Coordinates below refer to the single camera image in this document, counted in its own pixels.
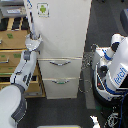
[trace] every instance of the robot logo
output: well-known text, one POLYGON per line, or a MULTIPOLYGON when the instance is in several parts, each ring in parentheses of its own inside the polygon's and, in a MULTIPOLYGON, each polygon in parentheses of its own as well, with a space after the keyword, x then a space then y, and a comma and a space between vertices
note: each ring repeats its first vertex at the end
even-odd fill
POLYGON ((114 78, 114 81, 119 85, 123 78, 125 77, 126 70, 124 68, 120 68, 120 72, 117 74, 117 77, 114 78))

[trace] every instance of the drawer handle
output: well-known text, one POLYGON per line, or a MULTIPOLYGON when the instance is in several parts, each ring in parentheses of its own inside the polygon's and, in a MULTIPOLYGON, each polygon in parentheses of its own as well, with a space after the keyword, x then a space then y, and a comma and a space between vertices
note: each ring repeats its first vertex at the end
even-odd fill
POLYGON ((69 80, 66 80, 66 81, 55 81, 53 80, 52 82, 56 83, 56 84, 66 84, 69 82, 69 80))
POLYGON ((56 62, 54 62, 54 61, 50 61, 50 63, 51 63, 51 64, 54 64, 54 65, 57 65, 57 66, 64 66, 64 65, 66 65, 66 64, 71 63, 71 61, 66 61, 66 62, 64 62, 64 63, 62 63, 62 64, 58 64, 58 63, 56 63, 56 62))
POLYGON ((7 61, 0 61, 0 64, 8 63, 8 62, 9 62, 9 59, 7 59, 7 61))

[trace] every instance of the floor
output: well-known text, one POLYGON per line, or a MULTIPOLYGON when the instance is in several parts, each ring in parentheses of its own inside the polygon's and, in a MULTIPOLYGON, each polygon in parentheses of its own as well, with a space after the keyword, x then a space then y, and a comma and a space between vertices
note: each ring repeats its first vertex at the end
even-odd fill
MULTIPOLYGON (((120 12, 128 8, 128 1, 92 0, 91 15, 86 36, 85 57, 91 54, 91 45, 110 46, 114 33, 126 36, 120 23, 120 12)), ((90 89, 89 69, 83 64, 80 88, 86 93, 78 92, 77 99, 47 100, 46 98, 27 99, 27 112, 20 121, 18 128, 36 128, 41 125, 79 125, 92 128, 91 115, 97 116, 101 128, 105 119, 100 113, 100 105, 93 97, 90 89)))

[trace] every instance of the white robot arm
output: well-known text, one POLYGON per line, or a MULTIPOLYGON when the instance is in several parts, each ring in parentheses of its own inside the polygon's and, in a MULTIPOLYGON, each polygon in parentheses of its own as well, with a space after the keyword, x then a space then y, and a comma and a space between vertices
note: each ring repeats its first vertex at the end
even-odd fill
POLYGON ((0 128, 17 128, 26 111, 24 91, 28 89, 36 66, 36 51, 42 38, 33 33, 26 37, 28 50, 22 51, 21 60, 10 78, 10 86, 0 91, 0 128))

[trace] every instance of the white cabinet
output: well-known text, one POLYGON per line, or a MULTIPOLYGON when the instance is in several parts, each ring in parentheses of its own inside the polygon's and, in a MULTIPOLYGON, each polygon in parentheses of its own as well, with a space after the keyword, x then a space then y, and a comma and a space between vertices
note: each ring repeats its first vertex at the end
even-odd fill
POLYGON ((43 38, 38 60, 46 96, 48 99, 76 98, 91 0, 30 0, 30 2, 31 9, 24 0, 30 27, 32 27, 31 10, 36 33, 41 34, 43 38), (52 79, 72 80, 62 82, 61 85, 52 82, 52 79))

